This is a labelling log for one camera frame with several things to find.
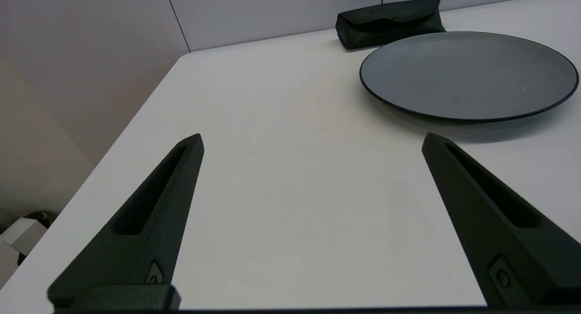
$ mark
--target screw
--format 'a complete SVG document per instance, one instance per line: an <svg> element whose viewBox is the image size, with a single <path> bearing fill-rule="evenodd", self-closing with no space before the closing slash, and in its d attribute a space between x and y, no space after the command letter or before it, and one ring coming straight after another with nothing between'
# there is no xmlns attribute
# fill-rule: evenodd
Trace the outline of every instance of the screw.
<svg viewBox="0 0 581 314"><path fill-rule="evenodd" d="M508 279L508 274L504 270L498 270L496 272L496 280L502 285L502 287L508 287L510 285L510 280Z"/></svg>

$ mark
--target table surface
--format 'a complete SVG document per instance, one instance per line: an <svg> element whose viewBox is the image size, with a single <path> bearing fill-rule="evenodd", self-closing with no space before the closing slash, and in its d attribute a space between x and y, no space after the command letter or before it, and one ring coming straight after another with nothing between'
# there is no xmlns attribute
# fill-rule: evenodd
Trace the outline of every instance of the table surface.
<svg viewBox="0 0 581 314"><path fill-rule="evenodd" d="M442 21L581 64L579 5L513 0ZM510 122L427 122L361 86L373 50L347 52L326 30L183 56L2 289L2 312L51 312L50 283L196 132L206 153L173 279L181 308L485 304L423 160L427 131L581 240L579 93Z"/></svg>

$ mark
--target gray plate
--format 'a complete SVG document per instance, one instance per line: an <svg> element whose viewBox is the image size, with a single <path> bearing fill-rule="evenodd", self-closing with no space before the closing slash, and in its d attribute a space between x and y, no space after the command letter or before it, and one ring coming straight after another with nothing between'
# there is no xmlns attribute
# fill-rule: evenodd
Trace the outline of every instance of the gray plate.
<svg viewBox="0 0 581 314"><path fill-rule="evenodd" d="M579 83L575 66L553 49L473 31L400 39L370 54L359 76L370 93L394 107L467 121L546 111Z"/></svg>

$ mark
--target plate rim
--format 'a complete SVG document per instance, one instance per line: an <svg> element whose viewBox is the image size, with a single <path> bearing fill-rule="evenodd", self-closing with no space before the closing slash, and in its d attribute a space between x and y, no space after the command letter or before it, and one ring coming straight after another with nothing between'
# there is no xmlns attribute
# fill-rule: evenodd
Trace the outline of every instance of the plate rim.
<svg viewBox="0 0 581 314"><path fill-rule="evenodd" d="M438 115L430 115L427 113L422 113L422 112L418 112L418 111L414 111L411 109L407 109L407 108L403 108L400 107L399 105L395 105L394 103L391 103L389 101L387 101L386 99L383 99L382 97L380 97L379 95L377 95L376 93L374 93L366 84L365 81L363 80L363 76L361 76L361 70L363 68L363 64L365 64L366 60L375 52L379 51L380 49L383 49L384 47L390 46L392 43L396 43L399 41L403 41L405 39L413 39L416 37L425 37L426 35L434 35L434 34L456 34L456 33L471 33L471 34L487 34L487 35L500 35L500 36L504 36L504 37L511 37L513 39L522 39L524 41L529 41L531 43L535 43L538 45L541 45L542 47L546 47L547 49L550 49L551 51L555 52L556 54L562 56L565 60L567 60L567 62L569 62L569 64L572 66L573 70L575 71L575 84L573 85L573 89L571 89L571 91L569 93L567 93L567 95L563 98L561 98L558 102L553 103L551 105L549 105L548 107L542 108L542 109L538 109L532 112L527 112L521 115L515 115L515 116L507 116L507 117L502 117L502 118L493 118L493 119L462 119L462 118L451 118L451 117L446 117L446 116L438 116ZM468 123L479 123L479 122L499 122L499 121L506 121L506 120L514 120L514 119L520 119L520 118L525 118L528 116L533 116L533 115L537 115L539 113L548 111L554 107L558 107L558 105L561 105L561 103L564 103L566 100L568 100L577 90L577 87L579 86L579 72L577 71L577 67L575 67L575 65L573 64L573 62L571 62L571 60L569 60L569 58L567 58L566 56L562 55L560 52L535 41L531 41L530 39L523 39L522 37L516 37L516 36L512 36L512 35L506 35L506 34L499 34L499 33L488 33L485 31L469 31L469 30L459 30L459 31L442 31L439 33L429 33L429 34L421 34L421 35L414 35L414 36L410 36L410 37L406 37L405 39L398 39L397 41L388 43L386 45L382 45L380 47L378 47L375 51L371 52L369 55L367 55L365 57L365 59L363 60L363 62L361 62L361 66L359 67L359 80L361 81L361 84L363 84L363 87L365 87L365 89L371 94L373 95L376 99L379 99L379 101L381 101L382 103L388 104L391 107L394 107L396 109L400 109L402 111L405 112L409 112L409 113L415 113L417 115L421 115L421 116L427 116L430 118L436 118L436 119L443 119L443 120L449 120L449 121L455 121L455 122L468 122Z"/></svg>

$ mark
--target black pouch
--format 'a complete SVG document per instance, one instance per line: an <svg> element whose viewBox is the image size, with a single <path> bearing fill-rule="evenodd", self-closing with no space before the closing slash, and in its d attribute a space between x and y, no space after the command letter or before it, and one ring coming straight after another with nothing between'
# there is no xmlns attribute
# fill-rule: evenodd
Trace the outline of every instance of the black pouch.
<svg viewBox="0 0 581 314"><path fill-rule="evenodd" d="M446 31L440 0L404 0L341 12L335 29L347 49L371 47L414 35Z"/></svg>

